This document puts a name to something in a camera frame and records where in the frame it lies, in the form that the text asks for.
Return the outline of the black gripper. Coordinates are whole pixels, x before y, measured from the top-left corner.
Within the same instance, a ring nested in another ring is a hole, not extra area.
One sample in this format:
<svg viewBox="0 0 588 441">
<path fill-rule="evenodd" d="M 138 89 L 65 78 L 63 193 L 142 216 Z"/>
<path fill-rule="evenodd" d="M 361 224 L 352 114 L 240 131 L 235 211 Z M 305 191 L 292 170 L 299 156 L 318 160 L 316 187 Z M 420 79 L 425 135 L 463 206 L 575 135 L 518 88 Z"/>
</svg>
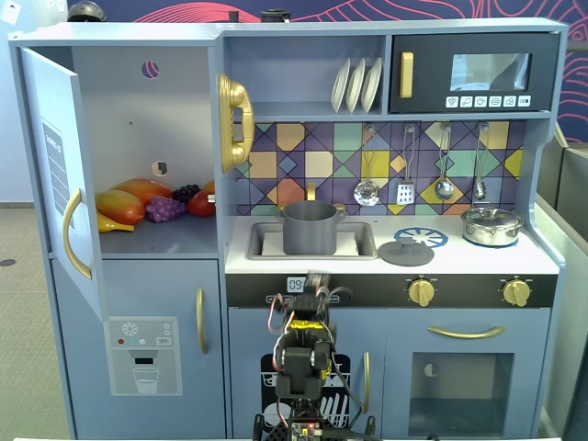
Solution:
<svg viewBox="0 0 588 441">
<path fill-rule="evenodd" d="M 330 294 L 329 284 L 332 275 L 310 271 L 305 279 L 305 292 L 313 294 L 315 297 L 320 295 L 328 296 Z"/>
</svg>

